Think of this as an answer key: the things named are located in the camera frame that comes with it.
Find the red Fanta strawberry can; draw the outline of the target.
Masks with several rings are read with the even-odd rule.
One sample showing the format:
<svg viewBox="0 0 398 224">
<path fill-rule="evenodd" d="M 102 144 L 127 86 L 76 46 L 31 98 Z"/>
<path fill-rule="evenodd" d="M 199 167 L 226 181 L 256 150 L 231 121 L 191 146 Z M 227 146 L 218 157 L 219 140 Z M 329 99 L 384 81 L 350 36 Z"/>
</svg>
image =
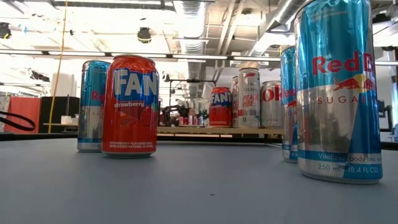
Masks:
<svg viewBox="0 0 398 224">
<path fill-rule="evenodd" d="M 216 86 L 210 95 L 210 126 L 232 127 L 232 95 L 228 87 Z"/>
<path fill-rule="evenodd" d="M 108 68 L 102 153 L 145 158 L 156 151 L 159 74 L 149 58 L 122 54 Z"/>
</svg>

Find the silver Diet Coke can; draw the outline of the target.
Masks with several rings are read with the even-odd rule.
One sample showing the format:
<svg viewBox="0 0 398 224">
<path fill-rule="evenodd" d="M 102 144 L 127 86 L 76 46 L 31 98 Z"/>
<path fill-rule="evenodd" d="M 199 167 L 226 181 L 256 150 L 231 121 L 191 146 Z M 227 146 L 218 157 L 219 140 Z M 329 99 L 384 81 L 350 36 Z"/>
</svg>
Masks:
<svg viewBox="0 0 398 224">
<path fill-rule="evenodd" d="M 261 86 L 261 126 L 282 127 L 281 82 L 267 81 Z"/>
</svg>

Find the black thin-bar stand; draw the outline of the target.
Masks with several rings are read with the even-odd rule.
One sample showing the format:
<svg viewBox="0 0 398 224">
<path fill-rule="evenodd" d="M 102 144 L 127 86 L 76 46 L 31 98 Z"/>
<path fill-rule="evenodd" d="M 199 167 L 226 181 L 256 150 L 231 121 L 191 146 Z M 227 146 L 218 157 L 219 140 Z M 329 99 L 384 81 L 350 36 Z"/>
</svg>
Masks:
<svg viewBox="0 0 398 224">
<path fill-rule="evenodd" d="M 213 83 L 216 86 L 216 81 L 214 80 L 199 80 L 199 79 L 170 79 L 169 81 L 169 106 L 171 106 L 171 96 L 172 96 L 172 82 L 186 82 L 186 83 Z"/>
</svg>

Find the blue silver Red Bull can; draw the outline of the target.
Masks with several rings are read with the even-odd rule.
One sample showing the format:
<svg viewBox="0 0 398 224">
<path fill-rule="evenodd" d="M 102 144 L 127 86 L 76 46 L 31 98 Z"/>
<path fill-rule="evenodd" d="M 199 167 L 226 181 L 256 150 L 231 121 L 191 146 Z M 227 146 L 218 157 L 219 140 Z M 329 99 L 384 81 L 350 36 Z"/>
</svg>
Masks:
<svg viewBox="0 0 398 224">
<path fill-rule="evenodd" d="M 282 136 L 282 158 L 285 162 L 297 163 L 297 95 L 295 47 L 281 54 L 281 104 L 284 134 Z"/>
<path fill-rule="evenodd" d="M 295 28 L 298 168 L 314 179 L 383 177 L 370 0 L 311 0 Z"/>
<path fill-rule="evenodd" d="M 101 152 L 106 76 L 109 62 L 86 61 L 82 66 L 77 149 Z"/>
</svg>

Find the black dome fixture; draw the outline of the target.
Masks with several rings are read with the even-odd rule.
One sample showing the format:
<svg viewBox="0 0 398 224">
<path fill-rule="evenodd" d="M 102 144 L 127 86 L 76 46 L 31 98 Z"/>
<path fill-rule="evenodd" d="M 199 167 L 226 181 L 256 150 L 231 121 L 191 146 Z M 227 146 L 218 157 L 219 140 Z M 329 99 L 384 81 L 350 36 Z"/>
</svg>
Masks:
<svg viewBox="0 0 398 224">
<path fill-rule="evenodd" d="M 137 39 L 143 44 L 150 43 L 152 40 L 150 29 L 148 27 L 140 27 L 139 32 L 137 33 Z"/>
</svg>

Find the red panel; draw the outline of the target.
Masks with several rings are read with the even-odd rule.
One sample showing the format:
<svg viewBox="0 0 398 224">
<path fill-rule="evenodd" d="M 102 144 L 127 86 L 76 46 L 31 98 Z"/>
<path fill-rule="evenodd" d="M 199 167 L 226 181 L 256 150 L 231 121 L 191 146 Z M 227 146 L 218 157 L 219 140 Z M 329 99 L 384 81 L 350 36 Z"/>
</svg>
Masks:
<svg viewBox="0 0 398 224">
<path fill-rule="evenodd" d="M 38 133 L 40 104 L 40 98 L 12 96 L 9 100 L 8 108 L 5 110 L 5 112 L 15 113 L 29 118 L 35 123 L 35 129 L 33 131 L 23 131 L 17 128 L 13 128 L 9 124 L 5 124 L 3 127 L 3 131 L 16 134 Z"/>
</svg>

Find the black desk stand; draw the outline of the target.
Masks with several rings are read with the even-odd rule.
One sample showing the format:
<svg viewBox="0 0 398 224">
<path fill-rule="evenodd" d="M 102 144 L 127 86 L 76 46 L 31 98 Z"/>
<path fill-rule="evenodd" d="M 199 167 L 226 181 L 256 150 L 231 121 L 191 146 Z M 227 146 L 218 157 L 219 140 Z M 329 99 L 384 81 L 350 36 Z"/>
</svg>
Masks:
<svg viewBox="0 0 398 224">
<path fill-rule="evenodd" d="M 392 123 L 392 106 L 385 105 L 384 100 L 378 101 L 378 113 L 379 117 L 382 121 L 379 122 L 380 124 L 380 132 L 392 132 L 393 123 Z"/>
</svg>

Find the black hanging lamp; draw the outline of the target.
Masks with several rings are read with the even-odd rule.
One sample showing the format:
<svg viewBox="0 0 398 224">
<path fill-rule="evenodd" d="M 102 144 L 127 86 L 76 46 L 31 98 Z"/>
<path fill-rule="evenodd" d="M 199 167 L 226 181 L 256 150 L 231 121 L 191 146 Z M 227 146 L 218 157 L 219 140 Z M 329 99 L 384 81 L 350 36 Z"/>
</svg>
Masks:
<svg viewBox="0 0 398 224">
<path fill-rule="evenodd" d="M 9 28 L 9 23 L 0 22 L 0 39 L 9 39 L 11 35 L 12 34 Z"/>
</svg>

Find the wooden shelf with black frame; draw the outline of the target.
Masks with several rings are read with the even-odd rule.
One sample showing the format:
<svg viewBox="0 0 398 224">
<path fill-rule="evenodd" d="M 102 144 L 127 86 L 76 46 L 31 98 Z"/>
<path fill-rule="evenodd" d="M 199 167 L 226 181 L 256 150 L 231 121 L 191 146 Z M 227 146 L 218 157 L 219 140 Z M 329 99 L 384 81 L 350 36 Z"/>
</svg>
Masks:
<svg viewBox="0 0 398 224">
<path fill-rule="evenodd" d="M 201 128 L 201 127 L 166 127 L 159 126 L 158 134 L 212 134 L 212 135 L 232 135 L 232 134 L 283 134 L 280 128 Z"/>
</svg>

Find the silver ventilation duct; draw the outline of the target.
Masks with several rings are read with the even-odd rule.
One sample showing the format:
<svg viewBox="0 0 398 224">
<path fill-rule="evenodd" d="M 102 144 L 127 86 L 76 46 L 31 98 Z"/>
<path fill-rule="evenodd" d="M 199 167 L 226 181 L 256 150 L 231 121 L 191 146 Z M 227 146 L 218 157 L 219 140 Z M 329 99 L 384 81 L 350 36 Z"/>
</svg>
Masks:
<svg viewBox="0 0 398 224">
<path fill-rule="evenodd" d="M 207 2 L 203 1 L 179 1 L 173 0 L 174 8 L 177 13 L 178 34 L 183 39 L 180 40 L 182 54 L 201 55 L 205 51 L 205 19 Z M 187 79 L 201 79 L 201 62 L 187 62 Z M 191 97 L 201 95 L 200 84 L 188 84 Z"/>
<path fill-rule="evenodd" d="M 246 56 L 260 57 L 270 46 L 283 45 L 294 15 L 309 0 L 279 0 L 277 9 L 265 15 L 258 27 L 259 37 Z"/>
</svg>

